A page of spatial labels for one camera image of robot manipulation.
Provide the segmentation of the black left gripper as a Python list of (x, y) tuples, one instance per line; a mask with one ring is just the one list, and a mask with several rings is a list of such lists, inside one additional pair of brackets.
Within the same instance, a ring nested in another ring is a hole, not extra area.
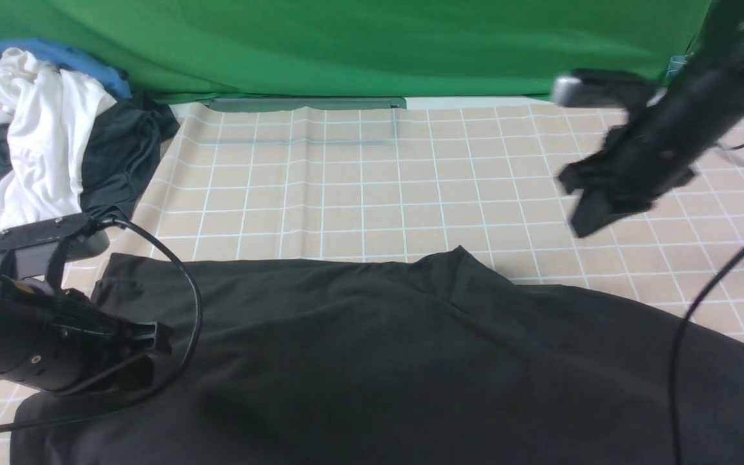
[(147, 389), (148, 355), (171, 355), (173, 332), (162, 322), (120, 324), (74, 289), (0, 278), (0, 380), (57, 395)]

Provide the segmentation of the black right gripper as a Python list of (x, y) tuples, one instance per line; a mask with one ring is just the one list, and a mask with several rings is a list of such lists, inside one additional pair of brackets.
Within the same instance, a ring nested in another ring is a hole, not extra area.
[(744, 71), (684, 72), (661, 98), (656, 94), (644, 107), (622, 108), (626, 123), (558, 174), (564, 192), (579, 195), (570, 215), (579, 238), (650, 210), (690, 182), (694, 162), (744, 118)]

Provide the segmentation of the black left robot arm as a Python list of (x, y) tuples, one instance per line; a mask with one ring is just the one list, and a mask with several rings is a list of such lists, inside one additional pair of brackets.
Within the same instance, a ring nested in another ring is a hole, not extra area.
[(101, 311), (77, 289), (0, 273), (0, 382), (59, 397), (149, 388), (173, 330)]

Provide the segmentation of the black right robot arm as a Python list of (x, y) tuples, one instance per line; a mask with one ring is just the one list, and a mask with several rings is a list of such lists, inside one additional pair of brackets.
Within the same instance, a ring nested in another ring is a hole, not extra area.
[(694, 162), (744, 118), (744, 3), (715, 23), (658, 96), (658, 81), (632, 72), (579, 68), (550, 98), (562, 108), (623, 109), (599, 150), (567, 164), (558, 182), (579, 191), (570, 226), (579, 238), (642, 214), (693, 179)]

